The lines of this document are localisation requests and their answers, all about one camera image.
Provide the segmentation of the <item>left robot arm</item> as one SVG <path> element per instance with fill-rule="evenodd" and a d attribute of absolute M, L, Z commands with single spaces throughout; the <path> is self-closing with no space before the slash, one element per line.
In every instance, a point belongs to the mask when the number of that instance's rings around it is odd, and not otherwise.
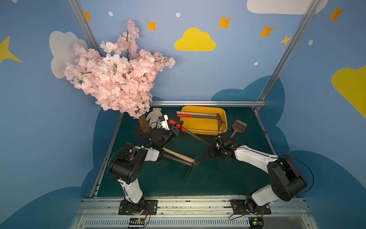
<path fill-rule="evenodd" d="M 124 199 L 120 203 L 119 215 L 140 215 L 148 211 L 145 196 L 140 188 L 138 177 L 144 162 L 159 161 L 164 155 L 163 147 L 183 131 L 183 122 L 169 126 L 168 130 L 150 131 L 150 144 L 147 147 L 127 143 L 118 151 L 116 159 L 109 166 L 109 173 L 123 191 Z"/>

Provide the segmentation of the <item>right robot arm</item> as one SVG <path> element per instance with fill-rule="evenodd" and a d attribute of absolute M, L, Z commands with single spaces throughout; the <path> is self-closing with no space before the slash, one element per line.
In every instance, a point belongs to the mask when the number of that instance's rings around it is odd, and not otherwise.
<path fill-rule="evenodd" d="M 217 139 L 216 145 L 210 147 L 208 153 L 218 159 L 229 156 L 237 161 L 248 163 L 266 172 L 269 185 L 258 189 L 246 198 L 246 209 L 255 212 L 266 204 L 277 201 L 290 201 L 307 187 L 307 180 L 288 155 L 276 156 L 267 154 L 246 145 L 223 142 Z"/>

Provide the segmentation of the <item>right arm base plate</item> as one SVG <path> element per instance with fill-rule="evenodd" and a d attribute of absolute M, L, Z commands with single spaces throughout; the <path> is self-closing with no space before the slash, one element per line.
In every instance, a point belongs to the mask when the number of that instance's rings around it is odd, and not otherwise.
<path fill-rule="evenodd" d="M 271 215 L 271 209 L 268 204 L 258 206 L 250 199 L 232 199 L 230 200 L 231 207 L 234 214 L 257 214 L 257 215 Z"/>

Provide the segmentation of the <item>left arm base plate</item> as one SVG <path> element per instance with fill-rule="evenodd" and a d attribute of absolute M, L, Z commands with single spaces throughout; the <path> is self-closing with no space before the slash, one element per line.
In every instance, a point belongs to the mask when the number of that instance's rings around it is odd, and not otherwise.
<path fill-rule="evenodd" d="M 118 215 L 156 215 L 158 200 L 141 199 L 137 204 L 123 199 L 120 203 Z"/>

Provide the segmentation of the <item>red grip rake front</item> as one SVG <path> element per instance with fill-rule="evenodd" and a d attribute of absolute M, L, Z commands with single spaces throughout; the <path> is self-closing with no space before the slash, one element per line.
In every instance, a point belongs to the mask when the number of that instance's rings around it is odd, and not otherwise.
<path fill-rule="evenodd" d="M 171 156 L 171 155 L 167 155 L 167 154 L 164 154 L 163 157 L 167 158 L 167 159 L 170 159 L 170 160 L 173 160 L 175 162 L 178 162 L 178 163 L 181 163 L 183 165 L 186 165 L 189 167 L 187 173 L 185 174 L 184 176 L 184 181 L 187 181 L 191 171 L 192 171 L 192 167 L 196 166 L 196 164 L 194 162 L 188 162 L 186 160 L 183 160 L 181 158 L 178 158 L 176 156 Z"/>

